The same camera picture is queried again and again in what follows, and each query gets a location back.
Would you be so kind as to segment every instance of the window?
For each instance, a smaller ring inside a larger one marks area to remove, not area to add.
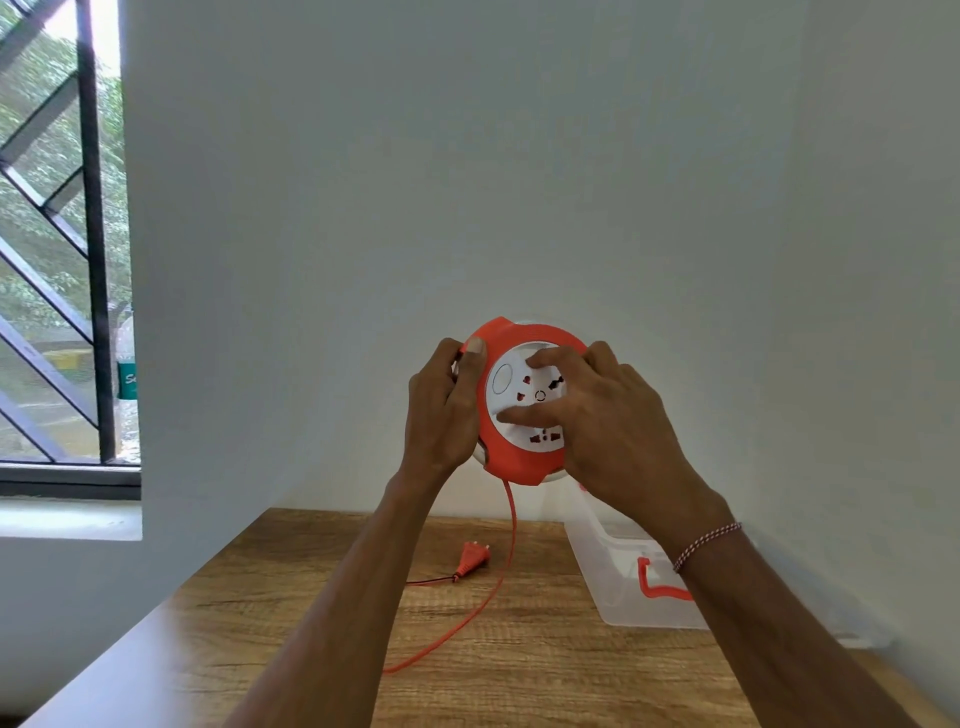
[[[6,482],[139,482],[119,65],[116,0],[0,0]]]

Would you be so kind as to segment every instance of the wooden table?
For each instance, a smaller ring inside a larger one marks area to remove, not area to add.
[[[364,520],[268,511],[26,725],[219,725]],[[486,594],[505,558],[510,525],[430,519],[412,578],[451,573],[465,540],[490,544],[493,568],[455,586],[408,589],[390,663],[439,637]],[[923,726],[955,725],[878,657],[858,659]],[[384,677],[374,724],[712,727],[756,720],[709,632],[609,627],[563,527],[522,522],[500,595],[441,649]]]

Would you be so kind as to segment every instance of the bottle label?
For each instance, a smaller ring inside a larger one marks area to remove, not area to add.
[[[117,391],[119,400],[136,399],[136,363],[132,361],[117,362],[117,374],[120,379],[120,387]]]

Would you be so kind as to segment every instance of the orange casing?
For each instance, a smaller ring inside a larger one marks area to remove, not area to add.
[[[491,475],[517,485],[540,485],[543,479],[564,466],[564,449],[552,452],[530,452],[518,448],[501,435],[493,425],[487,408],[487,377],[503,354],[529,341],[545,341],[569,346],[578,354],[587,346],[573,334],[548,324],[515,324],[502,316],[487,322],[472,336],[487,342],[487,364],[477,384],[477,408],[480,410],[480,441],[487,451],[484,465]]]

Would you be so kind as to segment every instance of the plastic bottle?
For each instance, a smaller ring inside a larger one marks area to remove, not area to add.
[[[136,359],[133,314],[117,331],[117,403],[114,413],[117,459],[140,462],[140,422],[136,403]]]

